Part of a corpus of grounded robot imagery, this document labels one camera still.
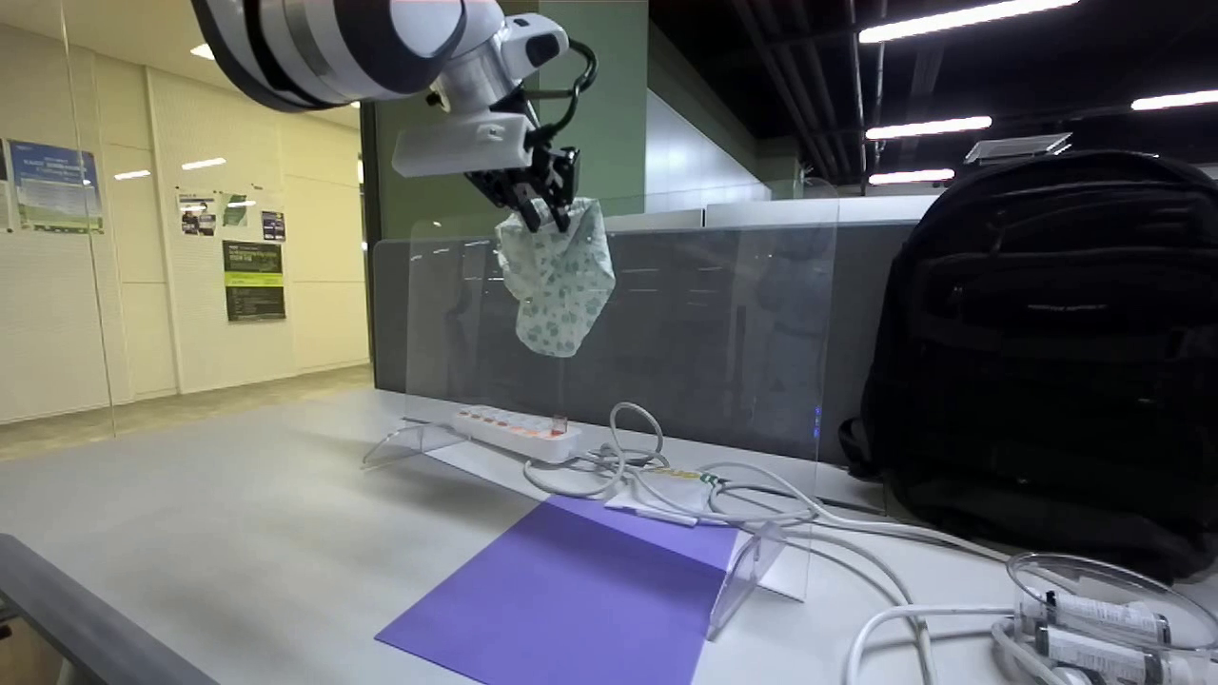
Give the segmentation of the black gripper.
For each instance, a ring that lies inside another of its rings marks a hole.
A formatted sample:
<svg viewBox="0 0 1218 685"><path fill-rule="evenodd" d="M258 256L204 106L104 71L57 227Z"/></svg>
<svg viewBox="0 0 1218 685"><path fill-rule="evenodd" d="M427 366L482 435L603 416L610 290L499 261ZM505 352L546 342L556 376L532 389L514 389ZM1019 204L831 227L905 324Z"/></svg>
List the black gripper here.
<svg viewBox="0 0 1218 685"><path fill-rule="evenodd" d="M556 233L572 227L572 201L579 195L579 147L558 144L558 132L572 127L581 92L597 81L597 53L586 42L572 42L581 57L581 71L558 88L567 111L556 121L536 116L536 100L546 92L514 88L495 101L499 115L525 115L532 132L525 147L532 158L525 167L505 170L467 170L467 181L499 208L509 208L528 233L541 233L541 218L556 225Z"/></svg>

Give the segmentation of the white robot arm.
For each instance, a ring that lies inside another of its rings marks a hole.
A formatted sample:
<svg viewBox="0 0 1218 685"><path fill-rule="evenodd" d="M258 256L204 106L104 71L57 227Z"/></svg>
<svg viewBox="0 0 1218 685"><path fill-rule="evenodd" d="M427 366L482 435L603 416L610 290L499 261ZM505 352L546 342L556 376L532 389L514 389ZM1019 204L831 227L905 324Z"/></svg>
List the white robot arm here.
<svg viewBox="0 0 1218 685"><path fill-rule="evenodd" d="M270 111L423 100L437 121L397 137L405 179L465 176L528 233L567 233L574 116L597 57L564 24L499 0L191 0L231 88Z"/></svg>

